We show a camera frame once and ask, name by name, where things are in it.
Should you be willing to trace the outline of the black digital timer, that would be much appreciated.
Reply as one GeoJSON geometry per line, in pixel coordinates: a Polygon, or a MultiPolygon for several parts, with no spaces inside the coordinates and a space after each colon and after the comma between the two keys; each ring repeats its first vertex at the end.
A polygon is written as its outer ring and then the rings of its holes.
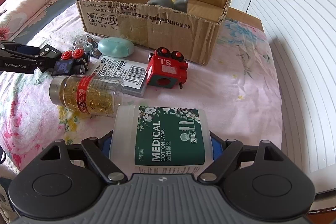
{"type": "Polygon", "coordinates": [[[54,69],[56,62],[62,56],[62,52],[47,44],[41,48],[38,56],[37,68],[44,73],[54,69]]]}

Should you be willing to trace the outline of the medical cotton swab container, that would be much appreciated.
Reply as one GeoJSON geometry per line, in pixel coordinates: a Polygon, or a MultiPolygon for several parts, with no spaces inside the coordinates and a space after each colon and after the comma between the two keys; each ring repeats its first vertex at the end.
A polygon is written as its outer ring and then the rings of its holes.
{"type": "Polygon", "coordinates": [[[127,177],[134,173],[198,176],[214,160],[205,111],[121,106],[109,158],[127,177]]]}

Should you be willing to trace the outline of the bottle of golden capsules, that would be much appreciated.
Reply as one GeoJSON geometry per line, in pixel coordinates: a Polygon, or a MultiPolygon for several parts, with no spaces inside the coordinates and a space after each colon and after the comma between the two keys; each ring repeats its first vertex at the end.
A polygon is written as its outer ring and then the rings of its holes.
{"type": "Polygon", "coordinates": [[[84,114],[113,117],[123,105],[124,82],[118,77],[56,76],[50,83],[52,103],[84,114]]]}

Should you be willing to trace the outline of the black robot toy red buttons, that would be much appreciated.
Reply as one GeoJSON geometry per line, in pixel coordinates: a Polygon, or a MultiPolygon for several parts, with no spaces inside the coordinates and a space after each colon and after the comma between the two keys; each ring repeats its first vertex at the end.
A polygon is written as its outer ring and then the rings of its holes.
{"type": "Polygon", "coordinates": [[[51,76],[84,75],[89,70],[89,61],[90,56],[83,49],[65,51],[61,59],[56,61],[51,76]]]}

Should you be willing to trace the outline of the correction tape dispenser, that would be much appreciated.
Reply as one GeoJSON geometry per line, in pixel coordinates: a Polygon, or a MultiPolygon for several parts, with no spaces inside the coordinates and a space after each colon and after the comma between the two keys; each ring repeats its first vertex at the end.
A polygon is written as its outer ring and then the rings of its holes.
{"type": "Polygon", "coordinates": [[[86,55],[99,59],[101,52],[98,50],[98,42],[99,40],[90,34],[81,34],[72,40],[72,49],[82,49],[86,55]]]}

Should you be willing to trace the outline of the pink floral table cloth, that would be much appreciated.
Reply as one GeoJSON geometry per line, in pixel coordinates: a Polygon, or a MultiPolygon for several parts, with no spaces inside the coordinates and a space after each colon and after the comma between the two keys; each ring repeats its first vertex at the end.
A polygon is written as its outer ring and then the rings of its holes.
{"type": "MultiPolygon", "coordinates": [[[[281,145],[281,96],[270,46],[264,32],[245,22],[226,20],[206,66],[190,64],[183,88],[149,86],[126,105],[203,109],[210,130],[247,145],[271,140],[281,145]]],[[[53,140],[79,143],[102,137],[113,118],[91,116],[50,101],[48,72],[1,74],[1,176],[14,178],[53,140]]]]}

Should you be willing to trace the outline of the white barcode blister pack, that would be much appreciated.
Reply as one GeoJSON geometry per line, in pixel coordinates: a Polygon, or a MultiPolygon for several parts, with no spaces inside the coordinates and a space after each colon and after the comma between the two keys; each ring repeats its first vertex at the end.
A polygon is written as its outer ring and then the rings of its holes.
{"type": "Polygon", "coordinates": [[[89,70],[94,76],[116,77],[124,82],[125,94],[143,97],[146,89],[147,64],[100,56],[89,70]]]}

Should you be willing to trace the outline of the red toy train sharpener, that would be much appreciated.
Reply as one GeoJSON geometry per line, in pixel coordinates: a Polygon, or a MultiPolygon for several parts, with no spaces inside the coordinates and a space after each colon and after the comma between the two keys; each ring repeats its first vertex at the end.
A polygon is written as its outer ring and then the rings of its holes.
{"type": "Polygon", "coordinates": [[[171,89],[180,89],[187,80],[188,63],[179,51],[170,52],[165,47],[157,48],[148,55],[146,84],[171,89]]]}

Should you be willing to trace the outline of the mint green oval case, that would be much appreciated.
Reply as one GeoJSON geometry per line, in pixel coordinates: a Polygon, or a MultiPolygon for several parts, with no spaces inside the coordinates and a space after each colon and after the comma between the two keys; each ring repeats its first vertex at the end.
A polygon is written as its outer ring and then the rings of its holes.
{"type": "Polygon", "coordinates": [[[124,58],[134,53],[135,46],[127,39],[113,37],[101,39],[98,50],[109,57],[124,58]]]}

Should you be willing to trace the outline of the cardboard box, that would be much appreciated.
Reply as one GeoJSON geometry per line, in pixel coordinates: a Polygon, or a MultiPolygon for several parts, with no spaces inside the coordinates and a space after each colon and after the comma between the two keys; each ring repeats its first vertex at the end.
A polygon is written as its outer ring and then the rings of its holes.
{"type": "Polygon", "coordinates": [[[84,31],[128,39],[151,49],[179,51],[207,65],[231,0],[188,0],[187,12],[148,4],[149,0],[77,0],[84,31]]]}

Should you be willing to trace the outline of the grey elephant toy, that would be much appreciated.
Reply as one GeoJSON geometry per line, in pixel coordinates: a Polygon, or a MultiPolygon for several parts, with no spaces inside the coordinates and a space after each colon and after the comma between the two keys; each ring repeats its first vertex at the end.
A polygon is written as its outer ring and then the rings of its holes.
{"type": "Polygon", "coordinates": [[[167,7],[187,13],[188,0],[149,0],[147,4],[167,7]]]}

